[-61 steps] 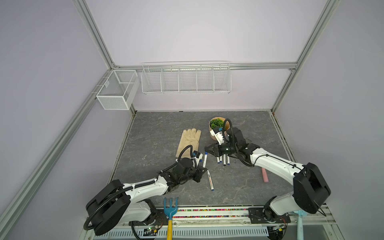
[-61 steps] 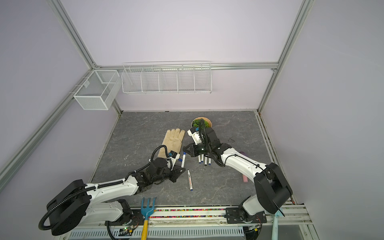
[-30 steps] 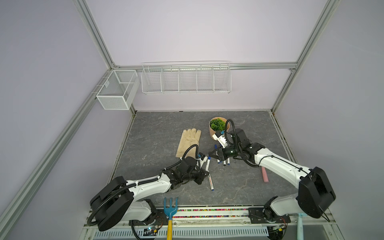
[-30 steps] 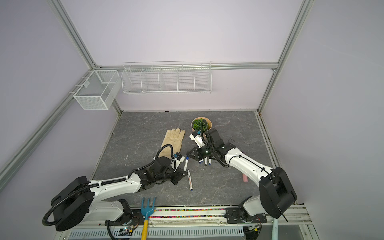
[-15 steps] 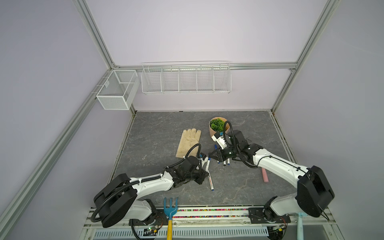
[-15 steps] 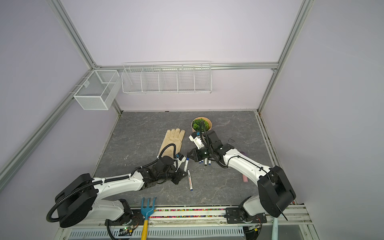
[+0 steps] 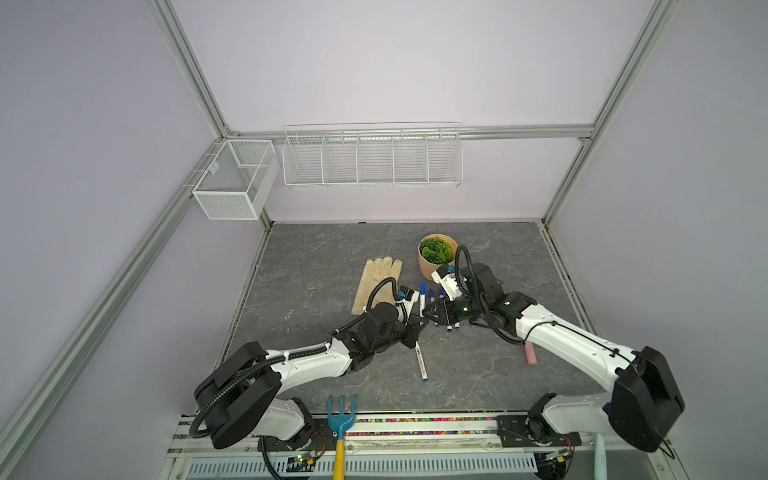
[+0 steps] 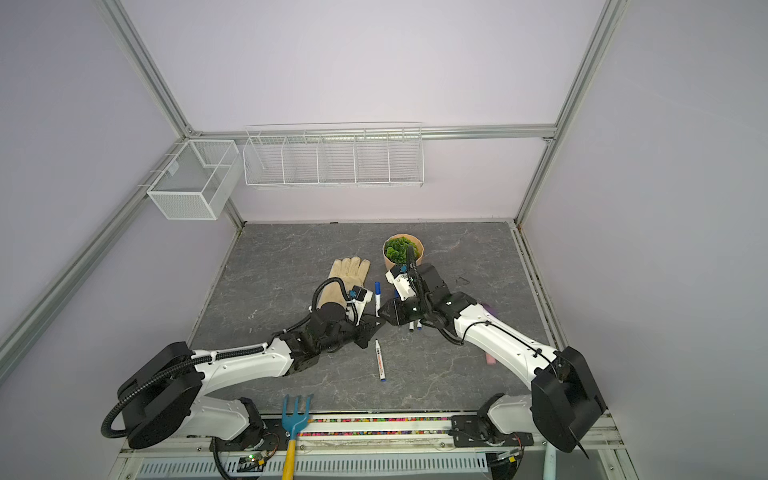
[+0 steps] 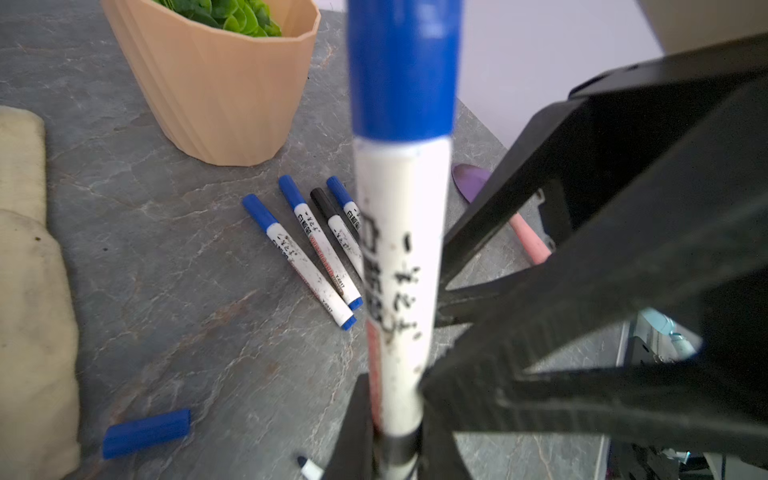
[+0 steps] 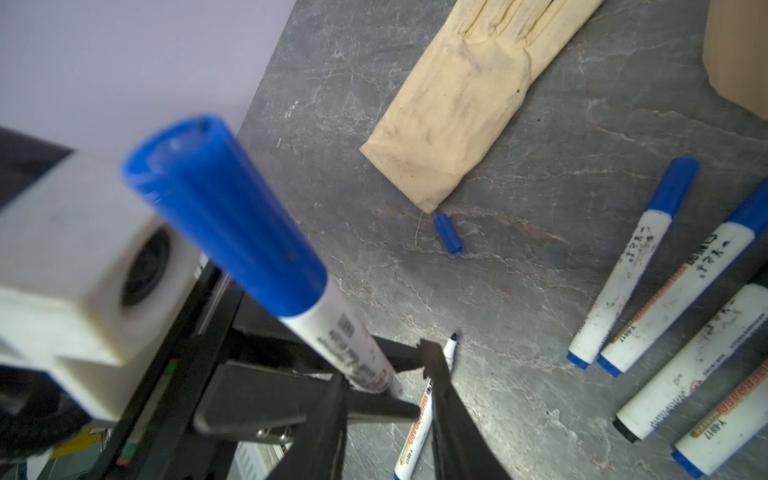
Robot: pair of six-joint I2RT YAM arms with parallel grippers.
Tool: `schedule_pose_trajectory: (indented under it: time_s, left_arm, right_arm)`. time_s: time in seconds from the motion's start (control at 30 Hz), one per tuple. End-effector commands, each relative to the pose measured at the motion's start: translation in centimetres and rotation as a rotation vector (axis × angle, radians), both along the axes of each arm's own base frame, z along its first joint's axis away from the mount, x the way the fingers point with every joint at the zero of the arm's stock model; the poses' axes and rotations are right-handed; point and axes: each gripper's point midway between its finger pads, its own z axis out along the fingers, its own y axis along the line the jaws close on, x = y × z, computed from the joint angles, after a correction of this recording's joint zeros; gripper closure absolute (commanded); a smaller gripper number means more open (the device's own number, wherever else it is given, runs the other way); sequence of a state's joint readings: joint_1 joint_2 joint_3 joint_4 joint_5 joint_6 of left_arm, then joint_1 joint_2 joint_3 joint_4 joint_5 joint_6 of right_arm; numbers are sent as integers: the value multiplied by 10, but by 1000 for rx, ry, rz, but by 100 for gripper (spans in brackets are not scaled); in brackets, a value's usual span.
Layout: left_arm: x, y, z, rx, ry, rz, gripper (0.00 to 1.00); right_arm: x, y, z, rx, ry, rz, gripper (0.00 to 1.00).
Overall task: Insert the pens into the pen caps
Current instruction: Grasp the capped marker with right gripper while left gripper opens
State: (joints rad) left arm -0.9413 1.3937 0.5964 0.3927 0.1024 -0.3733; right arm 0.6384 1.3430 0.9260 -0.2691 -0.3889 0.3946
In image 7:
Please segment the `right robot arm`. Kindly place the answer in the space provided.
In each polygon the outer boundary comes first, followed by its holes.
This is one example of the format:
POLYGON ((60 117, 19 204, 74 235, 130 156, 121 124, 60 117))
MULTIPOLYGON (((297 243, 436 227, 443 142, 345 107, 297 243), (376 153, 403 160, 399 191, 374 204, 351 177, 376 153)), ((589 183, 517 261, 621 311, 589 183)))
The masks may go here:
POLYGON ((450 326, 468 321, 512 345, 538 345, 601 387, 598 394, 541 396, 525 422, 532 442, 544 446, 571 433, 615 434, 640 451, 662 448, 685 402, 661 352, 616 344, 560 318, 526 294, 505 292, 482 263, 441 265, 432 279, 446 294, 431 316, 435 322, 450 326))

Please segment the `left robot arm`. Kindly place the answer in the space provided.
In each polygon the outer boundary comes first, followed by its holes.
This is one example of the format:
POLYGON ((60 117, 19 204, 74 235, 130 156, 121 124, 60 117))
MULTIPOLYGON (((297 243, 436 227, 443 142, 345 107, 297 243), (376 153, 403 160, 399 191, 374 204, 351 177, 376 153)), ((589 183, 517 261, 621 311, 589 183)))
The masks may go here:
POLYGON ((304 402, 282 393, 368 366, 374 356, 402 344, 413 349, 425 324, 422 296, 392 277, 379 282, 362 314, 333 330, 321 343, 267 350, 249 342, 231 354, 194 391, 198 411, 192 438, 209 438, 225 449, 250 435, 273 437, 296 450, 309 444, 317 427, 304 402))

